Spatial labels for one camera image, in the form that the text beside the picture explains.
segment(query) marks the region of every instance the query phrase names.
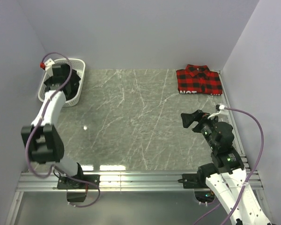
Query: shirt collar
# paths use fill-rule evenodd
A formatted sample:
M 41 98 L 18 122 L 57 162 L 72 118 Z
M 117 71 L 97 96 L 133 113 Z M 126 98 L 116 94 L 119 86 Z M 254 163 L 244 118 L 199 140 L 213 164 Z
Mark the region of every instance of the shirt collar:
M 185 68 L 186 72 L 188 72 L 192 77 L 195 77 L 198 74 L 204 74 L 206 78 L 210 76 L 210 70 L 208 66 L 195 66 L 188 64 Z

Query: metal frame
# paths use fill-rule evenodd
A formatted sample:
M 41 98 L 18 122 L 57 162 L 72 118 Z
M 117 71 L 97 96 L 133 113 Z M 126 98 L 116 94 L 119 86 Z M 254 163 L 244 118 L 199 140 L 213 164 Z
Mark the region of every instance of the metal frame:
M 226 90 L 223 82 L 222 101 L 225 105 L 229 106 Z M 235 135 L 236 150 L 241 155 L 242 161 L 246 167 L 247 173 L 250 172 L 250 167 L 244 148 L 240 140 L 237 126 L 231 111 L 228 116 L 229 123 L 233 126 Z M 85 171 L 85 174 L 99 174 L 100 175 L 100 190 L 101 191 L 190 191 L 192 189 L 183 189 L 183 185 L 178 183 L 183 173 L 196 173 L 197 171 Z M 7 217 L 6 225 L 13 225 L 15 223 L 17 213 L 21 204 L 24 192 L 66 192 L 66 190 L 56 189 L 58 178 L 53 174 L 47 179 L 39 179 L 28 172 L 21 173 L 18 186 L 16 188 L 15 196 L 11 204 L 11 208 Z M 267 217 L 272 221 L 272 214 L 266 200 L 263 186 L 257 171 L 254 172 L 250 178 L 250 185 L 257 195 L 262 210 Z M 197 191 L 206 191 L 209 189 L 196 189 Z M 71 192 L 81 192 L 83 189 L 71 190 Z
M 246 167 L 247 173 L 250 172 L 247 158 L 242 155 L 242 161 Z M 197 173 L 197 170 L 185 171 L 84 171 L 84 174 L 100 175 L 101 191 L 189 191 L 183 189 L 183 185 L 178 183 L 183 173 Z M 58 178 L 54 175 L 47 179 L 40 179 L 31 173 L 23 173 L 20 177 L 18 192 L 66 192 L 67 190 L 56 189 Z M 262 184 L 258 172 L 254 172 L 250 179 L 250 184 L 254 190 L 262 190 Z M 84 189 L 71 190 L 71 192 L 84 192 Z

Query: white cable connector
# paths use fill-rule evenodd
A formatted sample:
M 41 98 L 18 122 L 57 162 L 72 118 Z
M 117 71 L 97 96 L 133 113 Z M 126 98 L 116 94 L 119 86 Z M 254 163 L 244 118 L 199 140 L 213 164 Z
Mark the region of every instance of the white cable connector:
M 49 76 L 53 76 L 53 71 L 52 71 L 52 65 L 55 64 L 53 59 L 48 59 L 46 62 L 44 62 L 45 64 L 45 71 Z
M 225 106 L 224 104 L 218 104 L 217 107 L 216 107 L 218 112 L 213 113 L 210 116 L 208 116 L 208 119 L 211 119 L 211 118 L 213 118 L 215 116 L 218 116 L 218 115 L 228 116 L 229 111 L 227 109 L 225 109 L 225 107 L 227 107 L 227 106 Z

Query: glass panel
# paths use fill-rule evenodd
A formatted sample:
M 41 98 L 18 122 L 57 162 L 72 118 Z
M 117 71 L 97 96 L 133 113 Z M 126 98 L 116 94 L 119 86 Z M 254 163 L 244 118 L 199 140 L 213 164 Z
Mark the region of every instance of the glass panel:
M 89 193 L 91 201 L 96 193 Z M 198 205 L 193 192 L 104 192 L 93 206 L 74 209 L 65 193 L 25 193 L 16 225 L 191 225 L 215 207 Z M 222 207 L 200 224 L 220 224 Z

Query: black bracket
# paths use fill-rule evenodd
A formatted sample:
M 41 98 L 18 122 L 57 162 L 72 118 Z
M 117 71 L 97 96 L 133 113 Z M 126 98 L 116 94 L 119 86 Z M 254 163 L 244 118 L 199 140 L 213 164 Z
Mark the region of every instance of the black bracket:
M 99 186 L 100 183 L 100 175 L 90 174 L 84 175 L 83 181 L 88 181 Z M 73 190 L 73 189 L 97 189 L 95 186 L 73 182 L 71 179 L 67 177 L 59 176 L 59 180 L 57 183 L 57 189 L 59 190 Z M 67 201 L 70 203 L 82 203 L 86 198 L 86 192 L 67 192 Z
M 182 179 L 179 179 L 178 183 L 183 184 L 183 189 L 205 188 L 202 185 L 200 185 L 198 180 L 198 175 L 196 173 L 182 174 Z
M 88 181 L 90 183 L 93 183 L 97 186 L 99 186 L 100 182 L 100 175 L 97 174 L 90 174 L 90 175 L 84 175 L 83 181 Z M 73 190 L 73 189 L 85 189 L 86 184 L 84 183 L 78 183 L 72 182 L 71 179 L 67 177 L 59 177 L 59 181 L 57 183 L 57 189 L 59 190 Z M 88 189 L 96 189 L 94 186 L 89 185 Z

